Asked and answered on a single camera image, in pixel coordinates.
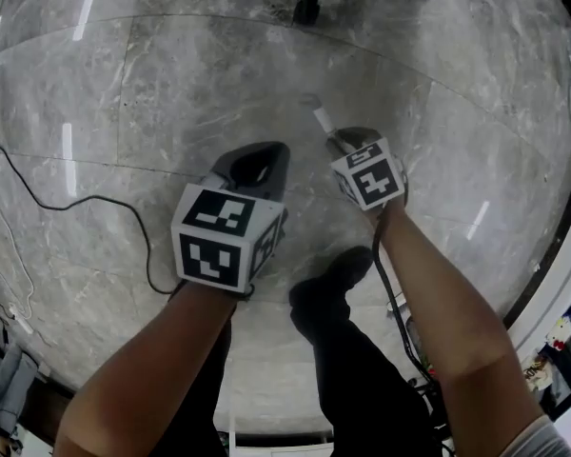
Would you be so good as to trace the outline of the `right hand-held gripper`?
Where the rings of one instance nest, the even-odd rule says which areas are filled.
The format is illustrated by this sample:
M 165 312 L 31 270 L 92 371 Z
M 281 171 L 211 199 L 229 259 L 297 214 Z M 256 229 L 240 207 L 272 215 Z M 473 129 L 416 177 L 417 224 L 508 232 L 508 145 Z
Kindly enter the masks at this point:
M 371 210 L 405 194 L 403 168 L 378 131 L 357 127 L 335 129 L 316 94 L 304 93 L 301 104 L 318 107 L 313 114 L 323 131 L 329 132 L 326 146 L 333 157 L 330 166 L 349 200 L 361 210 Z

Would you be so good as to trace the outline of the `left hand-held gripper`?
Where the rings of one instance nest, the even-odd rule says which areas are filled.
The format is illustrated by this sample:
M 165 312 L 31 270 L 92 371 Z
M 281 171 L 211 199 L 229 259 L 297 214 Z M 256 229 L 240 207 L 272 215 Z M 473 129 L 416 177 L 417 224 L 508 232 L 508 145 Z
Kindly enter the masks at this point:
M 290 149 L 253 143 L 218 158 L 199 184 L 188 184 L 171 222 L 178 276 L 229 293 L 253 281 L 285 236 L 283 202 Z

